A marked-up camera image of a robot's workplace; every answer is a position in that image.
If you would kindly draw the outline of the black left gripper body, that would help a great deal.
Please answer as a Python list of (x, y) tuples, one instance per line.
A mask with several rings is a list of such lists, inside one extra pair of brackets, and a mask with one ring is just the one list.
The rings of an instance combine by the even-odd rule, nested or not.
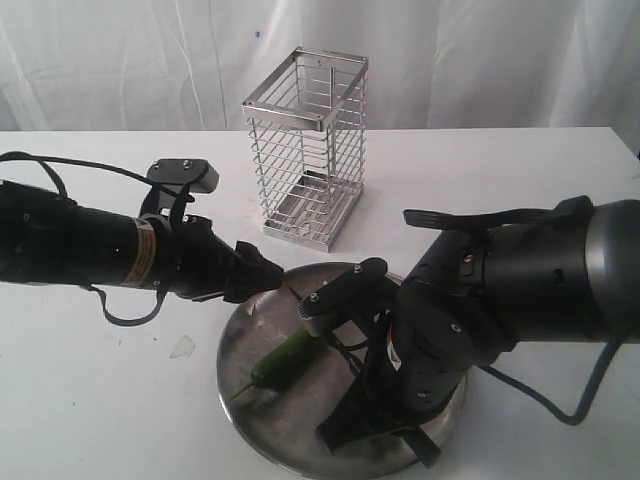
[(239, 256), (212, 230), (212, 221), (185, 215), (168, 238), (169, 270), (164, 286), (194, 302), (226, 295)]

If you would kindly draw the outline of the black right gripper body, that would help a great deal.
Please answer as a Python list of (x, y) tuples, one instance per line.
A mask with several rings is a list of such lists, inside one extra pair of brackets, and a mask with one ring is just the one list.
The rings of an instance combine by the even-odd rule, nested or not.
[(432, 420), (466, 372), (493, 363), (500, 336), (482, 317), (397, 310), (374, 355), (366, 392), (392, 420)]

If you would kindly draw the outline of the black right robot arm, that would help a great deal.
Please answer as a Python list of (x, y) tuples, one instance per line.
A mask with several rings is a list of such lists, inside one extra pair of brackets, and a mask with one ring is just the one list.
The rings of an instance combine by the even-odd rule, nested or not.
[(380, 434), (400, 436), (430, 464), (439, 450), (420, 426), (440, 415), (468, 370), (493, 373), (520, 342), (600, 342), (603, 351), (576, 410), (581, 423), (614, 355), (639, 339), (639, 203), (586, 196), (552, 209), (478, 215), (406, 210), (437, 238), (401, 283), (370, 258), (304, 303), (312, 332), (353, 322), (365, 361), (318, 426), (330, 450)]

